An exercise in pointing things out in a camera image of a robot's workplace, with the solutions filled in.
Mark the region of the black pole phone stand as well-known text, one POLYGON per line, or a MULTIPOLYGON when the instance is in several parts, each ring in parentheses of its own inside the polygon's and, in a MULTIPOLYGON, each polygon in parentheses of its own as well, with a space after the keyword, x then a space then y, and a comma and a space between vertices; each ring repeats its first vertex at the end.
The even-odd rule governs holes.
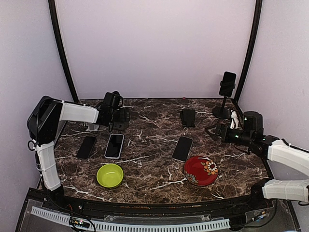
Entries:
POLYGON ((212 114, 218 119, 230 119, 231 111, 225 106, 227 97, 224 96, 221 106, 216 106, 212 110, 212 114))

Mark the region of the white folding phone stand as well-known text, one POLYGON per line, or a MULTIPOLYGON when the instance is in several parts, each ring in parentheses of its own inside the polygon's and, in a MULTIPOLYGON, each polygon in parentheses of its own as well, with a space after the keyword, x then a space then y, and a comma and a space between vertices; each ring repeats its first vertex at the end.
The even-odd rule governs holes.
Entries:
POLYGON ((86 125, 86 131, 89 131, 89 132, 98 131, 100 127, 100 125, 98 124, 92 124, 88 122, 86 122, 85 125, 86 125))

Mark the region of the lavender phone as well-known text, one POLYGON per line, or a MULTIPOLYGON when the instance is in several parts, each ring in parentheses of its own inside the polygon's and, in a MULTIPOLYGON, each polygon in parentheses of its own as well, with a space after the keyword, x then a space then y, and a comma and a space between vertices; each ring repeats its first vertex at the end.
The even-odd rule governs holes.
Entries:
POLYGON ((104 158, 118 160, 121 156, 125 136, 123 134, 111 134, 107 143, 104 158))

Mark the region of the purple phone dark screen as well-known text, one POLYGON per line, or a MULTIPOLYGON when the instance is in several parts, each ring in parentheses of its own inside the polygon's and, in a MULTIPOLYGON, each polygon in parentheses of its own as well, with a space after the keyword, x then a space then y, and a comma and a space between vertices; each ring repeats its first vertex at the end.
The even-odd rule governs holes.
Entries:
POLYGON ((82 160, 89 159, 96 141, 97 141, 96 137, 86 136, 77 152, 76 158, 82 160))

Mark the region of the black phone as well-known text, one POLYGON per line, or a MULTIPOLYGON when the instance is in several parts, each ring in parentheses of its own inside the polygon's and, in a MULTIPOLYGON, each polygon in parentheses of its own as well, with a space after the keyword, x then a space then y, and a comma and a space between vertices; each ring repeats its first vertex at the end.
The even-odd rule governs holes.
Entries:
POLYGON ((235 81, 237 75, 232 72, 224 72, 223 79, 220 82, 219 95, 224 97, 231 97, 235 88, 235 81))

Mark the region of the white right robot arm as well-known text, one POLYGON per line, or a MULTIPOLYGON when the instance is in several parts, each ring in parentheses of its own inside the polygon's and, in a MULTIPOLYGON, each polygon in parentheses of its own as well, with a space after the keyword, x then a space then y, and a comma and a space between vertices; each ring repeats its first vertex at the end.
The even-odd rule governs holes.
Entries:
MULTIPOLYGON (((302 174, 309 175, 309 152, 272 135, 263 135, 262 128, 231 129, 224 124, 205 128, 205 132, 215 141, 243 145, 248 152, 263 160, 283 164, 302 174)), ((281 199, 309 203, 309 180, 277 180, 265 178, 253 185, 246 205, 256 210, 265 199, 281 199)))

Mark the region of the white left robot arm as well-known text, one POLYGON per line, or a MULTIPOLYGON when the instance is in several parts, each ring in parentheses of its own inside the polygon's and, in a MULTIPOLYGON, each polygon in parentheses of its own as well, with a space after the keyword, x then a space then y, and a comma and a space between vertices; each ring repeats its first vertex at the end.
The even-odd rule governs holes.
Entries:
POLYGON ((27 120, 30 142, 37 156, 37 166, 44 186, 49 191, 62 187, 54 155, 55 139, 60 121, 85 122, 124 131, 130 122, 129 108, 117 91, 106 93, 95 107, 44 96, 27 120))

